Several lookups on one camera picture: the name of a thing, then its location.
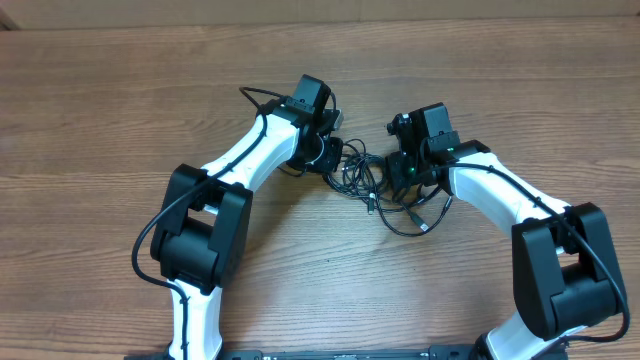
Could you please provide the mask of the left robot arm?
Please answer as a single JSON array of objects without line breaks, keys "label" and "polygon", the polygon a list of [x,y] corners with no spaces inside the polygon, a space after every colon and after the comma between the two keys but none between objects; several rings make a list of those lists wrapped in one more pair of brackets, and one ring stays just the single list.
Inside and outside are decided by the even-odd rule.
[{"label": "left robot arm", "polygon": [[292,95],[270,97],[224,155],[201,167],[182,164],[170,176],[150,246],[173,301],[163,359],[219,357],[222,292],[244,253],[254,194],[271,173],[287,165],[299,175],[325,175],[340,161],[333,133],[343,114],[328,85],[303,75]]}]

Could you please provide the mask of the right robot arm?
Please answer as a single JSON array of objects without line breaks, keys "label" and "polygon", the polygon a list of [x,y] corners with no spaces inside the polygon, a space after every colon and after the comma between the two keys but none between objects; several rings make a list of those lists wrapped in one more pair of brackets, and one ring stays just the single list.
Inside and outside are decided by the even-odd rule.
[{"label": "right robot arm", "polygon": [[611,343],[631,314],[609,224],[509,171],[478,140],[461,141],[442,103],[396,115],[385,159],[396,203],[433,186],[483,213],[511,241],[515,313],[472,345],[432,345],[431,359],[565,359],[573,342]]}]

